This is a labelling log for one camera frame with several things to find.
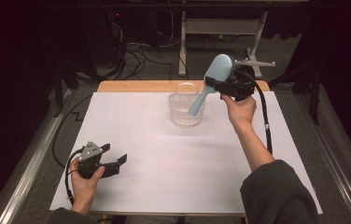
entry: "white paper sheet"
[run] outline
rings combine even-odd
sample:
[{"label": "white paper sheet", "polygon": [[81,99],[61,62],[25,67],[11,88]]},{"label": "white paper sheet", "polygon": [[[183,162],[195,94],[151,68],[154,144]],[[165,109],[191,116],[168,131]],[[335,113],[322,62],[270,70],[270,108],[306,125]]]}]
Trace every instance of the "white paper sheet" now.
[{"label": "white paper sheet", "polygon": [[[111,144],[101,163],[124,154],[120,174],[99,182],[93,212],[243,215],[240,187],[250,174],[246,157],[219,94],[206,98],[193,127],[170,120],[169,92],[96,92],[73,151],[88,141]],[[321,207],[273,92],[265,92],[274,157],[291,165]],[[260,97],[253,120],[266,145]],[[63,178],[50,209],[70,208]]]}]

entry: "hand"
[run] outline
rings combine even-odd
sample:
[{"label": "hand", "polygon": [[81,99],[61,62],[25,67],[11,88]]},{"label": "hand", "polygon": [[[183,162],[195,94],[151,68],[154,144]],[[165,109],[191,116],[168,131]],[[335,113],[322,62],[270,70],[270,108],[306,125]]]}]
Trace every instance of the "hand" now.
[{"label": "hand", "polygon": [[252,96],[248,96],[243,101],[235,102],[231,96],[221,94],[221,99],[228,107],[229,120],[235,129],[252,124],[252,118],[257,108],[257,102]]},{"label": "hand", "polygon": [[75,158],[70,164],[71,182],[74,190],[74,204],[71,211],[78,212],[82,215],[88,215],[93,205],[94,196],[96,195],[97,183],[102,177],[105,167],[99,167],[90,179],[84,179],[77,170],[78,158]]}]

